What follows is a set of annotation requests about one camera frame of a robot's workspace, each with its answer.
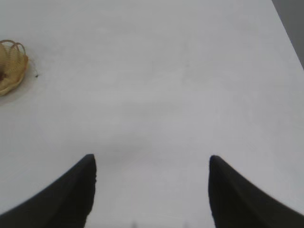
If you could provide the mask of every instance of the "woven basket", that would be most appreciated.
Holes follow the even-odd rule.
[[[16,88],[24,78],[29,58],[21,43],[0,41],[0,96]]]

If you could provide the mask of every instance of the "gray wall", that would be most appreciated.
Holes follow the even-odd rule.
[[[295,51],[304,66],[304,1],[272,0]]]

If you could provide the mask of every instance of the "small wicker basket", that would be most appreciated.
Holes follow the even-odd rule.
[[[16,88],[24,78],[29,58],[21,43],[0,41],[0,96]]]

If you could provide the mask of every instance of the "straw basket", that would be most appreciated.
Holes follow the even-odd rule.
[[[0,96],[16,88],[24,78],[29,58],[21,43],[0,41]]]

